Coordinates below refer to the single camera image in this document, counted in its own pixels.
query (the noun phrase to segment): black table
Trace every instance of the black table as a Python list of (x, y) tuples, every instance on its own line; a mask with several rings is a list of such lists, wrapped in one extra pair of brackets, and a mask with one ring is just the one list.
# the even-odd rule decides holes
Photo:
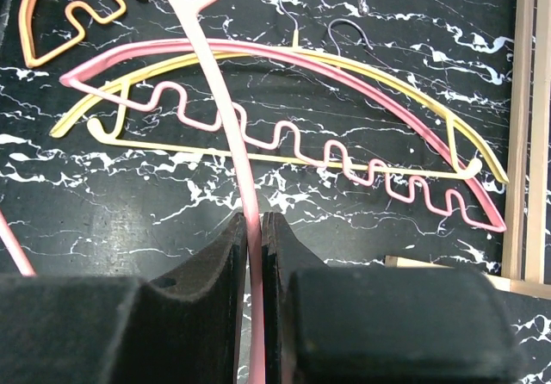
[[(175, 267), (212, 240), (239, 210), (232, 162), (174, 152), (105, 146), (90, 136), (81, 120), (64, 139), (48, 132), (83, 95), (58, 82), (59, 76), (112, 46), (183, 35), (166, 0), (127, 0), (128, 12), (107, 27), (90, 23), (86, 40), (36, 70), (27, 70), (19, 44), (17, 13), (21, 0), (3, 0), (0, 50), (0, 207), (40, 274), (135, 274), (152, 279)], [(34, 17), (40, 55), (74, 34), (63, 17), (70, 0), (39, 0)], [(102, 15), (112, 0), (84, 0)], [(359, 17), (356, 0), (294, 0), (301, 45), (335, 52), (326, 26), (348, 17), (362, 26), (373, 49), (358, 44), (353, 28), (338, 26), (343, 55), (367, 62), (446, 104), (488, 141), (506, 165), (511, 102), (511, 61), (516, 0), (368, 0), (369, 15)], [(292, 22), (278, 0), (222, 0), (201, 15), (207, 36), (290, 44)], [(134, 60), (106, 71), (96, 84), (151, 64), (163, 56)], [(303, 130), (303, 152), (320, 157), (329, 138), (340, 139), (358, 162), (381, 158), (392, 164), (450, 170), (424, 141), (396, 117), (341, 84), (296, 67), (266, 59), (227, 60), (222, 70), (232, 98), (247, 108), (250, 134), (268, 139), (273, 124), (292, 120)], [(145, 101), (162, 80), (189, 92), (189, 115), (213, 120), (215, 106), (201, 70), (173, 71), (133, 88)], [(375, 81), (381, 88), (445, 138), (445, 125), (426, 108)], [(223, 133), (199, 132), (176, 119), (176, 95), (166, 93), (153, 114), (131, 113), (125, 139), (226, 149)], [(94, 110), (106, 128), (115, 123), (116, 106)], [(458, 137), (463, 159), (476, 155)], [(292, 153), (288, 134), (278, 151)], [(286, 214), (297, 237), (326, 263), (382, 265), (388, 255), (451, 266), (472, 265), (498, 274), (502, 235), (469, 227), (459, 214), (443, 219), (420, 200), (390, 201), (379, 178), (372, 188), (356, 186), (337, 170), (253, 162), (262, 212)], [(484, 170), (479, 176), (503, 211), (505, 187)], [(394, 179), (406, 192), (406, 180)], [(484, 219), (464, 183), (430, 182), (437, 206), (446, 189), (459, 190), (468, 212)], [(0, 271), (15, 273), (6, 251)], [(523, 382), (548, 382), (551, 373), (551, 304), (504, 294), (511, 322), (530, 353)], [(245, 309), (243, 367), (250, 323)]]

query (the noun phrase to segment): pink plastic rod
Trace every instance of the pink plastic rod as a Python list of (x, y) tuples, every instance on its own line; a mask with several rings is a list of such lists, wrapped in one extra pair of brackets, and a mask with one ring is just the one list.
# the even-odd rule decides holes
[(222, 77), (216, 58), (208, 46), (207, 37), (197, 18), (199, 12), (217, 0), (168, 0), (184, 33), (197, 54), (199, 64), (213, 93), (227, 142), (232, 153), (239, 192), (243, 202), (243, 212), (247, 222), (249, 261), (251, 264), (251, 351), (249, 363), (249, 382), (265, 383), (264, 366), (264, 313), (262, 285), (262, 251), (260, 233), (260, 214), (258, 212), (257, 192), (247, 157), (245, 143), (239, 132), (238, 118), (233, 111), (232, 98)]
[(35, 276), (33, 265), (28, 261), (23, 248), (17, 242), (14, 233), (11, 231), (11, 228), (8, 225), (7, 220), (3, 217), (2, 211), (0, 210), (0, 239), (3, 241), (3, 244), (6, 246), (11, 258), (13, 259), (15, 266), (19, 269), (23, 276)]
[[(400, 106), (390, 97), (382, 94), (379, 90), (374, 87), (366, 84), (357, 77), (350, 75), (344, 70), (339, 70), (337, 68), (331, 67), (324, 63), (314, 61), (309, 59), (306, 56), (299, 54), (294, 54), (290, 51), (284, 51), (281, 49), (275, 49), (269, 46), (263, 46), (260, 44), (254, 44), (249, 42), (242, 41), (229, 41), (229, 40), (209, 40), (209, 46), (211, 50), (217, 52), (233, 52), (233, 53), (249, 53), (251, 55), (265, 57), (281, 62), (286, 62), (292, 65), (297, 65), (303, 68), (307, 68), (311, 71), (317, 72), (318, 74), (326, 75), (332, 79), (335, 79), (343, 84), (346, 84), (363, 93), (365, 96), (372, 98), (378, 102), (381, 106), (390, 110), (397, 117), (399, 117), (405, 124), (410, 126), (415, 132), (417, 132), (421, 137), (423, 137), (427, 143), (434, 148), (443, 158), (451, 164), (451, 156), (449, 153), (448, 146), (434, 133), (430, 130), (420, 119), (418, 119), (414, 114), (412, 114), (406, 108)], [(146, 104), (139, 102), (133, 102), (128, 99), (121, 98), (113, 94), (103, 92), (95, 87), (91, 87), (88, 84), (84, 84), (83, 81), (86, 81), (98, 73), (107, 70), (110, 66), (117, 64), (125, 59), (140, 57), (144, 55), (152, 55), (157, 53), (184, 53), (193, 51), (193, 47), (189, 44), (188, 40), (154, 40), (154, 41), (144, 41), (133, 44), (126, 44), (124, 46), (118, 46), (111, 50), (106, 51), (103, 54), (100, 54), (93, 59), (89, 60), (86, 63), (81, 64), (80, 66), (74, 68), (73, 70), (67, 72), (64, 76), (61, 77), (60, 81), (63, 85), (68, 87), (73, 87), (86, 94), (92, 94), (99, 96), (108, 101), (114, 102), (116, 104), (123, 104), (130, 108), (139, 110), (139, 111), (151, 111), (155, 109), (158, 105), (159, 99), (163, 91), (167, 88), (177, 90), (180, 93), (181, 101), (180, 108), (183, 109), (186, 104), (187, 95), (183, 87), (179, 84), (174, 84), (172, 82), (163, 82), (158, 84), (152, 92), (152, 97), (150, 101)], [(192, 127), (198, 127), (206, 131), (215, 131), (220, 128), (220, 114), (217, 115), (216, 121), (214, 124), (207, 125), (194, 121), (190, 118), (187, 119), (187, 123)], [(493, 204), (490, 196), (484, 190), (482, 185), (475, 178), (466, 180), (468, 187), (474, 192), (478, 202), (482, 206), (483, 210), (486, 213), (486, 216), (490, 220), (490, 224), (484, 222), (479, 222), (477, 220), (472, 220), (467, 215), (467, 207), (465, 201), (461, 194), (456, 190), (446, 191), (446, 208), (441, 209), (435, 207), (430, 200), (430, 190), (429, 186), (426, 184), (426, 181), (421, 177), (410, 177), (410, 194), (409, 196), (399, 195), (396, 192), (392, 191), (390, 188), (391, 179), (389, 176), (386, 177), (387, 183), (385, 185), (386, 190), (392, 198), (404, 201), (407, 203), (412, 203), (415, 199), (415, 182), (421, 183), (422, 190), (424, 192), (424, 202), (427, 208), (434, 214), (441, 216), (450, 216), (454, 211), (453, 198), (457, 199), (459, 203), (459, 209), (461, 211), (461, 217), (470, 225), (474, 227), (479, 227), (492, 232), (504, 232), (505, 231), (505, 222), (497, 210), (496, 206)]]

